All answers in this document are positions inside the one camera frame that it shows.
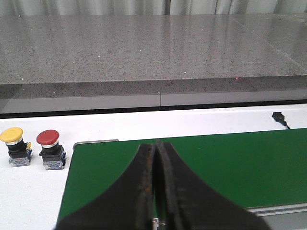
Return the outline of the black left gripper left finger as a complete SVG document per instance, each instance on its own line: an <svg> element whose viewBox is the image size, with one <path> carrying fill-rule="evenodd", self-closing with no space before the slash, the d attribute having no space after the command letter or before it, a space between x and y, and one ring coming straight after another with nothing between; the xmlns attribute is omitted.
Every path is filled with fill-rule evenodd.
<svg viewBox="0 0 307 230"><path fill-rule="evenodd" d="M67 215L58 230L151 230L155 148L140 144L122 175L96 199Z"/></svg>

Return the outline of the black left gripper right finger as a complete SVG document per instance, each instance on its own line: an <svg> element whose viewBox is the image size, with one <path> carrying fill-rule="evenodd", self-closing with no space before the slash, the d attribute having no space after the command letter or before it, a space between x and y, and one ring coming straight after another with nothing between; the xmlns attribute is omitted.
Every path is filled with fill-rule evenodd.
<svg viewBox="0 0 307 230"><path fill-rule="evenodd" d="M186 165L170 142L155 144L155 196L167 230L268 230L255 214L228 200Z"/></svg>

